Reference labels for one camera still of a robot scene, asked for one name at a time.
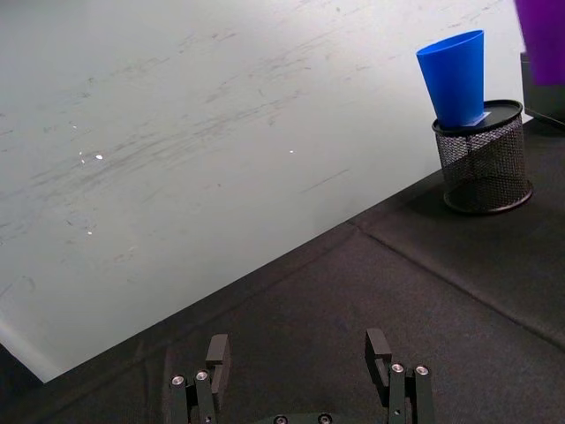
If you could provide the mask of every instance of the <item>blue plastic cup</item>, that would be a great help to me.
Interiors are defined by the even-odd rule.
[[[459,34],[416,54],[443,127],[470,125],[485,112],[485,33]]]

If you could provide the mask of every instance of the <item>metal screw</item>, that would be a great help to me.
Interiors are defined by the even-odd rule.
[[[392,364],[391,368],[395,373],[402,373],[404,371],[404,367],[400,364]]]
[[[323,413],[320,417],[318,417],[318,422],[320,424],[331,424],[332,416],[327,413]]]
[[[420,375],[427,375],[430,371],[423,365],[420,365],[419,367],[416,367],[416,372]]]
[[[180,386],[183,382],[185,382],[185,378],[182,375],[175,375],[171,380],[173,386]]]
[[[200,371],[196,374],[196,379],[203,381],[206,380],[208,378],[208,373],[206,371]]]

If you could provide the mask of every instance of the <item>scratched surface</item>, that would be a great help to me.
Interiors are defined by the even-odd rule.
[[[0,343],[43,380],[439,167],[416,49],[510,0],[0,5]]]

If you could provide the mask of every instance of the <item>black fabric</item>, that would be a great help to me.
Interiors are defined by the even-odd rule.
[[[383,410],[363,359],[372,326],[398,359],[433,369],[438,422],[562,422],[559,349],[353,227],[339,231],[339,245],[315,261],[272,275],[243,301],[214,306],[214,295],[185,309],[174,326],[158,324],[159,337],[141,333],[110,350],[113,365],[87,362],[2,422],[167,422],[170,377],[201,367],[218,332],[232,343],[224,423],[322,410],[374,422]],[[237,296],[255,278],[216,294]],[[154,350],[146,345],[153,337]]]
[[[222,424],[315,411],[382,422],[363,358],[370,327],[397,359],[432,368],[439,423],[564,422],[562,273],[550,250],[561,246],[561,135],[527,128],[538,190],[527,207],[456,216],[431,176],[45,384],[0,423],[170,422],[170,378],[202,367],[223,332],[232,369]],[[544,187],[551,174],[558,182]]]
[[[0,345],[0,413],[42,383],[29,369]]]
[[[536,121],[524,130],[534,194],[521,208],[455,214],[436,173],[352,222],[565,349],[565,132]]]

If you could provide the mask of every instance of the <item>mesh pencil holder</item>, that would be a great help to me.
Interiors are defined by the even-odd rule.
[[[466,214],[494,214],[530,199],[525,172],[522,104],[485,102],[478,125],[442,128],[433,123],[445,180],[444,201]]]

